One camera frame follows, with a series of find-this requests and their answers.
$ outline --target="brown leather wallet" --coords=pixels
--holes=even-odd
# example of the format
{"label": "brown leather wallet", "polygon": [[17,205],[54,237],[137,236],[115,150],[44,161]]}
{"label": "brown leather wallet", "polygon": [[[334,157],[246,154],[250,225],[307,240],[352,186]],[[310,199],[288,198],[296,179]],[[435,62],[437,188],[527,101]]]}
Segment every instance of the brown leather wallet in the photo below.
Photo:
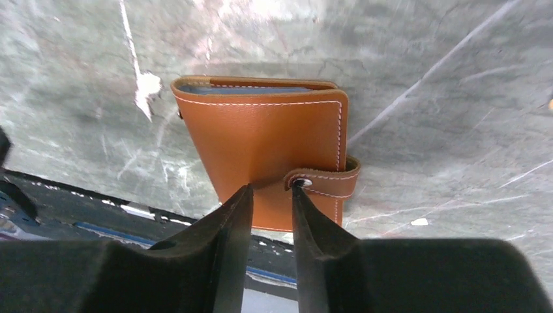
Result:
{"label": "brown leather wallet", "polygon": [[171,89],[217,192],[225,202],[254,187],[254,228],[291,231],[292,181],[342,223],[359,161],[346,156],[348,96],[331,82],[183,76]]}

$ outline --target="card inside wallet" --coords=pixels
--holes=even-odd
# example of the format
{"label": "card inside wallet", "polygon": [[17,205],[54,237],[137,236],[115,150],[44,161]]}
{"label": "card inside wallet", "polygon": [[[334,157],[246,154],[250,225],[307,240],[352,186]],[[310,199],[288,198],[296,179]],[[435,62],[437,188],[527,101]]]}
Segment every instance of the card inside wallet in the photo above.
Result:
{"label": "card inside wallet", "polygon": [[195,87],[182,85],[178,90],[195,95],[264,95],[267,93],[302,93],[312,91],[303,87]]}

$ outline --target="blue stripe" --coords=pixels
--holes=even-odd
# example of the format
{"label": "blue stripe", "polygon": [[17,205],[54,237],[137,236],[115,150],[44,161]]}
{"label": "blue stripe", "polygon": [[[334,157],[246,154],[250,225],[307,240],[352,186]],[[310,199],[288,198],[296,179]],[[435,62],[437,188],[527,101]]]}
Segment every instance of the blue stripe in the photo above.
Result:
{"label": "blue stripe", "polygon": [[[142,237],[138,237],[138,236],[135,236],[135,235],[130,235],[130,234],[127,234],[127,233],[121,233],[120,231],[111,230],[109,228],[103,228],[103,227],[88,224],[88,223],[85,223],[85,222],[77,222],[74,225],[79,227],[79,228],[83,228],[83,229],[86,229],[86,230],[93,230],[93,231],[97,231],[99,233],[105,233],[106,235],[119,237],[119,238],[127,240],[127,241],[134,241],[136,243],[141,243],[143,245],[153,246],[153,245],[156,244],[156,241],[152,241],[152,240],[142,238]],[[296,279],[294,279],[294,278],[284,276],[284,275],[280,275],[280,274],[276,274],[276,273],[272,273],[272,272],[268,272],[268,271],[264,271],[262,269],[256,269],[255,267],[249,267],[248,266],[246,268],[246,270],[249,273],[260,275],[260,276],[267,277],[267,278],[271,278],[271,279],[278,280],[278,281],[281,281],[281,282],[287,282],[289,284],[296,284],[297,283]]]}
{"label": "blue stripe", "polygon": [[257,275],[260,275],[260,276],[272,278],[274,280],[278,280],[278,281],[281,281],[281,282],[288,282],[290,284],[296,284],[296,280],[294,278],[279,275],[279,274],[275,274],[275,273],[272,273],[272,272],[267,272],[267,271],[264,271],[262,269],[256,269],[254,267],[249,267],[248,266],[246,268],[246,271],[248,271],[252,274],[257,274]]}
{"label": "blue stripe", "polygon": [[137,243],[141,243],[143,245],[153,246],[156,243],[155,241],[148,240],[146,238],[142,238],[142,237],[138,237],[138,236],[134,236],[134,235],[129,235],[127,233],[121,233],[120,231],[111,230],[109,228],[103,228],[103,227],[100,227],[100,226],[96,226],[96,225],[92,225],[92,224],[88,224],[88,223],[84,223],[84,222],[77,222],[74,225],[79,227],[79,228],[84,228],[86,230],[93,230],[93,231],[97,231],[99,233],[105,233],[106,235],[116,236],[116,237],[119,237],[121,239],[128,240],[128,241],[134,241],[134,242],[137,242]]}

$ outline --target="white spot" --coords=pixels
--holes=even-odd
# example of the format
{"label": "white spot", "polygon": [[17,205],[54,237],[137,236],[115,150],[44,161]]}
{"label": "white spot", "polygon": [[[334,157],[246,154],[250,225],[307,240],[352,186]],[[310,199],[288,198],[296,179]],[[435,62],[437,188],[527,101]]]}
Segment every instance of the white spot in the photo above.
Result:
{"label": "white spot", "polygon": [[285,243],[293,244],[293,233],[285,233],[282,236],[282,241]]}
{"label": "white spot", "polygon": [[188,169],[188,166],[183,166],[182,168],[179,168],[179,176],[186,177],[188,175]]}
{"label": "white spot", "polygon": [[428,220],[425,219],[425,218],[418,218],[417,220],[414,220],[413,222],[411,222],[411,225],[413,225],[413,226],[427,226],[428,225]]}
{"label": "white spot", "polygon": [[111,200],[102,200],[102,202],[104,202],[105,204],[115,206],[115,203],[113,203]]}
{"label": "white spot", "polygon": [[136,87],[134,103],[152,121],[150,101],[162,89],[161,78],[150,72],[141,73],[136,78]]}
{"label": "white spot", "polygon": [[192,223],[189,223],[189,222],[183,222],[182,220],[175,220],[175,219],[172,219],[172,218],[170,218],[169,220],[170,220],[171,222],[175,222],[175,223],[183,224],[183,225],[186,225],[186,226],[190,226],[190,225],[192,225]]}
{"label": "white spot", "polygon": [[125,212],[127,212],[128,214],[147,218],[149,220],[155,220],[154,213],[151,213],[146,206],[133,205],[133,203],[129,203],[128,205],[122,204],[121,208],[125,210]]}

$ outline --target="wallet strap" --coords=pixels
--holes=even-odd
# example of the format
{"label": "wallet strap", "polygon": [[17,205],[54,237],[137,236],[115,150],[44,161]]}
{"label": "wallet strap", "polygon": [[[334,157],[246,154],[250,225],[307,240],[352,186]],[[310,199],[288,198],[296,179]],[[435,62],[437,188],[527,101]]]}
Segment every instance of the wallet strap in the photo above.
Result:
{"label": "wallet strap", "polygon": [[299,168],[290,171],[284,178],[285,189],[289,190],[297,179],[304,179],[303,189],[323,196],[349,199],[355,190],[355,183],[359,176],[361,163],[356,158],[349,156],[346,159],[345,171],[320,171],[309,168]]}

